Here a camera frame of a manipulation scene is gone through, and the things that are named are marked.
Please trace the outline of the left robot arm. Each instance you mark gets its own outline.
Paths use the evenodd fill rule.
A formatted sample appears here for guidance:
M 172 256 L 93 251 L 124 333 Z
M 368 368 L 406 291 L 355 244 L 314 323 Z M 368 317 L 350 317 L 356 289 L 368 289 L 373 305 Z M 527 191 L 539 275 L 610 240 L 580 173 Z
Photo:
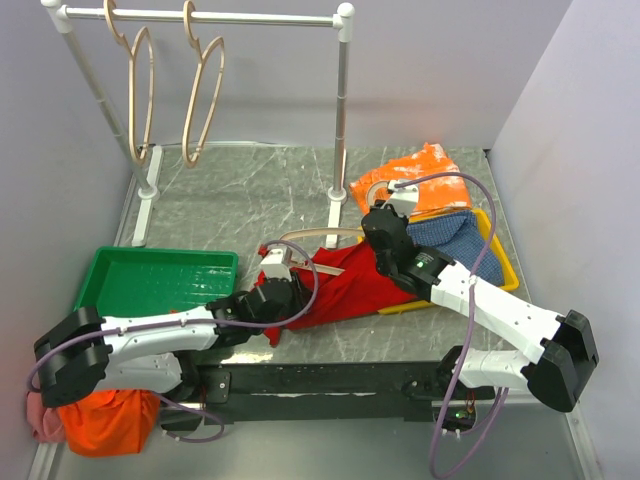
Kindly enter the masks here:
M 317 293 L 292 275 L 177 313 L 123 318 L 82 307 L 35 342 L 28 387 L 48 408 L 104 390 L 148 390 L 185 402 L 199 378 L 181 354 L 244 344 L 304 316 Z

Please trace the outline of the red t shirt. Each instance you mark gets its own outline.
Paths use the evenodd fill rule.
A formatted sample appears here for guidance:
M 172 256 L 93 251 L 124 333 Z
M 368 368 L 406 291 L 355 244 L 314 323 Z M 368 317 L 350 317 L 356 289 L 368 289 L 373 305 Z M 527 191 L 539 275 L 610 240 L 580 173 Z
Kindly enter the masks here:
M 286 326 L 300 330 L 376 313 L 417 299 L 376 270 L 368 243 L 338 250 L 320 248 L 312 257 L 316 265 L 342 270 L 338 276 L 321 273 L 319 291 L 310 311 Z

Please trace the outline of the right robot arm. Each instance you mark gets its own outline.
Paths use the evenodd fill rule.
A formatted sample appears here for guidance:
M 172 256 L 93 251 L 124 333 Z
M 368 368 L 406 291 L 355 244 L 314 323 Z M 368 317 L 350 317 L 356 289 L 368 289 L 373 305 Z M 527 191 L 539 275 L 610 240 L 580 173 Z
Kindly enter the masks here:
M 513 347 L 451 349 L 437 376 L 439 390 L 452 399 L 479 387 L 528 390 L 553 410 L 572 411 L 599 363 L 589 319 L 575 310 L 539 308 L 472 277 L 461 262 L 417 245 L 407 226 L 390 207 L 375 207 L 362 219 L 377 272 L 413 297 L 472 317 Z

